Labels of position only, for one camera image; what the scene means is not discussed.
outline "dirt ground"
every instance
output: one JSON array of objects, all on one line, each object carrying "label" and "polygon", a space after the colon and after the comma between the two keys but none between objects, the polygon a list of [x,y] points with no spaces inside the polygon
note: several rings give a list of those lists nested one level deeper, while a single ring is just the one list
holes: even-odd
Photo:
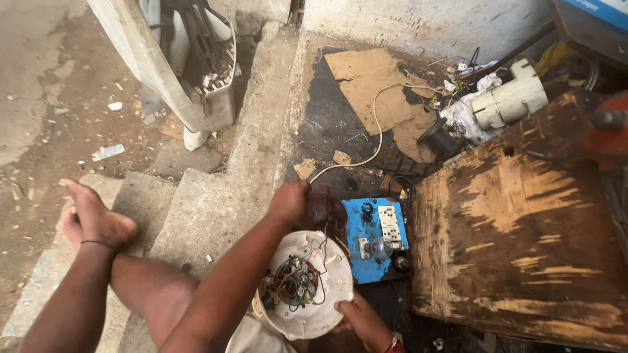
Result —
[{"label": "dirt ground", "polygon": [[[78,18],[66,17],[55,31],[67,32],[62,39],[59,68],[47,71],[39,80],[42,85],[54,87],[60,76],[66,76],[65,88],[55,97],[45,94],[41,98],[48,112],[36,143],[19,161],[0,168],[0,328],[20,298],[42,250],[51,245],[65,202],[65,194],[57,185],[60,178],[79,179],[86,173],[124,178],[129,171],[158,175],[156,170],[163,170],[164,164],[169,167],[177,161],[178,168],[185,170],[186,158],[192,155],[182,148],[183,142],[159,132],[170,113],[168,109],[157,114],[157,121],[144,124],[138,100],[141,84],[91,10]],[[245,42],[247,45],[238,50],[242,76],[234,80],[237,111],[242,105],[256,48],[250,38]],[[107,107],[111,102],[122,102],[123,108],[113,112]],[[11,103],[19,105],[19,97]],[[70,110],[55,114],[59,108]],[[220,153],[225,160],[231,151],[235,126],[222,131],[218,139],[210,137],[194,156]],[[123,144],[125,151],[92,161],[91,154],[100,147],[116,144]],[[161,166],[156,164],[160,152],[163,152],[159,158]],[[192,159],[196,163],[193,167],[204,167],[205,159]],[[164,177],[179,179],[180,174],[178,178],[176,174]],[[19,200],[14,200],[11,184],[18,185],[23,192]],[[0,340],[0,349],[5,344]]]}]

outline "hand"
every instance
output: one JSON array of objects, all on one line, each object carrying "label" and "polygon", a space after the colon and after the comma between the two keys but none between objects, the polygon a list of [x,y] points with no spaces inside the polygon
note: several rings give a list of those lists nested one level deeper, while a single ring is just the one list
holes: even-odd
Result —
[{"label": "hand", "polygon": [[355,331],[368,352],[382,353],[390,347],[393,342],[393,333],[377,316],[371,305],[357,292],[355,292],[353,303],[337,301],[333,307],[345,315],[333,332]]},{"label": "hand", "polygon": [[310,189],[310,183],[298,178],[284,183],[275,192],[266,216],[293,225],[305,212],[305,194]]},{"label": "hand", "polygon": [[109,210],[90,187],[73,179],[61,179],[59,185],[74,200],[74,206],[62,215],[60,231],[75,249],[78,250],[81,241],[91,240],[118,250],[138,232],[135,221]]}]

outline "concrete floor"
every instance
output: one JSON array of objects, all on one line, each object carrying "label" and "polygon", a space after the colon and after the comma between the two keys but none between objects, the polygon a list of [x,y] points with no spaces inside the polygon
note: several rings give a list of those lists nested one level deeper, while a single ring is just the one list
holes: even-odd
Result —
[{"label": "concrete floor", "polygon": [[[159,132],[168,110],[144,125],[137,114],[141,84],[84,0],[3,1],[0,18],[0,29],[11,33],[0,38],[1,331],[38,258],[52,244],[65,202],[58,179],[90,172],[124,178],[140,171],[177,181],[188,167],[209,172],[229,155],[235,126],[190,153]],[[256,49],[251,36],[241,39],[247,45],[238,52],[243,71],[234,82],[238,110]],[[108,103],[118,101],[122,110],[110,111]],[[70,110],[56,114],[59,108]],[[100,147],[118,143],[125,152],[91,161]],[[14,200],[11,184],[24,197]],[[0,349],[10,341],[1,338]]]}]

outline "knee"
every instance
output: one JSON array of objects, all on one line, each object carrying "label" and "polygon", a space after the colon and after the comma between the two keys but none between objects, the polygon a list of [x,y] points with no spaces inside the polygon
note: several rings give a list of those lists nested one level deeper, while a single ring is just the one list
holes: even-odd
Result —
[{"label": "knee", "polygon": [[169,303],[165,309],[170,312],[169,316],[177,322],[190,306],[199,284],[200,282],[189,274],[178,273],[161,291],[161,302]]}]

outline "leg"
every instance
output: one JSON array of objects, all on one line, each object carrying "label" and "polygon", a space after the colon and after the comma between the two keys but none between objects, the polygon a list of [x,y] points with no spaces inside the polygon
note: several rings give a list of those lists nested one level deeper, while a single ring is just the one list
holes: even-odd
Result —
[{"label": "leg", "polygon": [[74,180],[61,180],[74,199],[64,218],[80,231],[77,257],[24,338],[22,352],[93,352],[105,319],[111,263],[137,225],[107,210],[98,195]]},{"label": "leg", "polygon": [[[82,230],[71,210],[63,214],[60,230],[78,251]],[[121,253],[113,259],[110,281],[120,301],[145,319],[157,348],[181,320],[199,283],[169,264]]]}]

